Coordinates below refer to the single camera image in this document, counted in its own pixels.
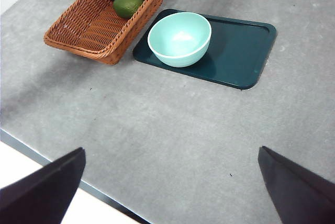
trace wicker basket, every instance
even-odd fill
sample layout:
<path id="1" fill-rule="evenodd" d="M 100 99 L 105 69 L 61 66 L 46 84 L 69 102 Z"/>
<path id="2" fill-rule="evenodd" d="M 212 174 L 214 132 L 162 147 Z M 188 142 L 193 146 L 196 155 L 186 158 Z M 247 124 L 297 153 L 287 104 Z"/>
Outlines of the wicker basket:
<path id="1" fill-rule="evenodd" d="M 44 42 L 96 61 L 116 64 L 163 0 L 144 0 L 123 19 L 109 0 L 76 0 L 49 28 Z"/>

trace gray countertop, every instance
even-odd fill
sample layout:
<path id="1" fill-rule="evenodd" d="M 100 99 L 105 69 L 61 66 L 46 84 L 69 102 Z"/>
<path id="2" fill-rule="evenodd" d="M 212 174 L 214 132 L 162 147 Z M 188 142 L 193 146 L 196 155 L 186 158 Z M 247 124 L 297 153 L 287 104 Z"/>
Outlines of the gray countertop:
<path id="1" fill-rule="evenodd" d="M 1 128 L 55 159 L 82 146 L 83 179 L 152 223 L 279 223 L 257 163 L 266 145 L 335 182 L 335 0 L 164 0 L 273 24 L 246 91 L 43 43 L 75 0 L 20 0 L 1 16 Z"/>

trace tray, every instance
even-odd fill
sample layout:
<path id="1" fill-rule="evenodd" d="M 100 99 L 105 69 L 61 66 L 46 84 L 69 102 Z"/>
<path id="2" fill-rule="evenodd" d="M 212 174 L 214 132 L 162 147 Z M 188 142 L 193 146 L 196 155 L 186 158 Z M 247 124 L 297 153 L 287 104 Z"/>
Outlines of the tray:
<path id="1" fill-rule="evenodd" d="M 257 83 L 276 37 L 273 25 L 203 15 L 212 27 L 207 52 L 197 63 L 175 68 L 158 60 L 147 38 L 157 21 L 177 12 L 183 11 L 165 9 L 157 15 L 133 50 L 137 61 L 238 89 L 249 89 Z"/>

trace green avocado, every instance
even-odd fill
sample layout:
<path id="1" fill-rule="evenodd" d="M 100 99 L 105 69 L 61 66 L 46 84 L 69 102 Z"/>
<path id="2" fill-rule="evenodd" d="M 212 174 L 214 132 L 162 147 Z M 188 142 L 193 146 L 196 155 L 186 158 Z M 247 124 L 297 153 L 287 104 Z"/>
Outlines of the green avocado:
<path id="1" fill-rule="evenodd" d="M 119 17 L 129 19 L 142 3 L 143 0 L 114 0 L 113 8 Z"/>

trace mint green bowl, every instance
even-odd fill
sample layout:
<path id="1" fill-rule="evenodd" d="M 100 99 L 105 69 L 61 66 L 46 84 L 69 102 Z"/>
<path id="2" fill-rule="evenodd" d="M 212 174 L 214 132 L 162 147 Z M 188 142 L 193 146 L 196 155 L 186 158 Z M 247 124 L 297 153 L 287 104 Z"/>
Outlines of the mint green bowl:
<path id="1" fill-rule="evenodd" d="M 149 32 L 148 45 L 163 63 L 186 67 L 203 57 L 210 36 L 211 26 L 205 17 L 181 12 L 159 20 Z"/>

